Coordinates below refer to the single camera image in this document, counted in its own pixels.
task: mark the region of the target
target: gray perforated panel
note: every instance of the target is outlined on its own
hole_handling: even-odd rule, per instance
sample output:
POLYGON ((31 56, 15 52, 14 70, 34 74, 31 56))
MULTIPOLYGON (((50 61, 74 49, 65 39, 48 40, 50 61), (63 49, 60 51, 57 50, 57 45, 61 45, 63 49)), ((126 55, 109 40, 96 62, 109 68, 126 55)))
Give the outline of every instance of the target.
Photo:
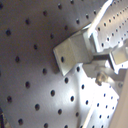
MULTIPOLYGON (((109 85, 99 88, 88 79, 81 65, 63 77, 53 54, 56 45, 95 18, 105 1, 0 1, 0 106, 13 128, 79 128, 92 104, 88 128, 108 127, 118 96, 109 85)), ((99 24, 105 48, 127 37, 127 4, 116 1, 99 24), (125 29, 116 34, 122 22, 125 29)))

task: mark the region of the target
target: metal plate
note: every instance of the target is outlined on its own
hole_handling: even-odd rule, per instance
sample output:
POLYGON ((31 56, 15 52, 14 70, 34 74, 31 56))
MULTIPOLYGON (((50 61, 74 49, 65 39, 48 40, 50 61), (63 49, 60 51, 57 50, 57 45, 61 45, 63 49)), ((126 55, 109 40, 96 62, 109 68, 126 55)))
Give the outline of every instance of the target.
MULTIPOLYGON (((95 17, 94 10, 98 11, 104 2, 0 1, 0 106, 13 128, 64 128, 66 125, 68 128, 79 128, 83 125, 91 107, 94 82, 87 80, 81 65, 80 68, 75 67, 65 79, 56 64, 53 48, 91 22, 95 17)), ((122 12, 122 18, 112 20, 113 27, 104 28, 102 23, 108 23, 108 19, 127 4, 127 0, 122 0, 110 7, 99 25, 100 43, 106 41, 108 34, 110 36, 115 32, 119 21, 126 20, 127 12, 122 12)), ((111 45, 115 45, 117 37, 122 37, 125 30, 122 28, 120 33, 115 34, 111 45)), ((97 101, 103 105, 100 109, 96 106, 88 128, 93 125, 97 128, 102 125, 108 127, 115 110, 117 96, 110 92, 112 89, 104 90, 104 87, 107 86, 99 89, 97 101), (104 108, 105 104, 110 109, 109 119, 106 118, 108 109, 104 108)))

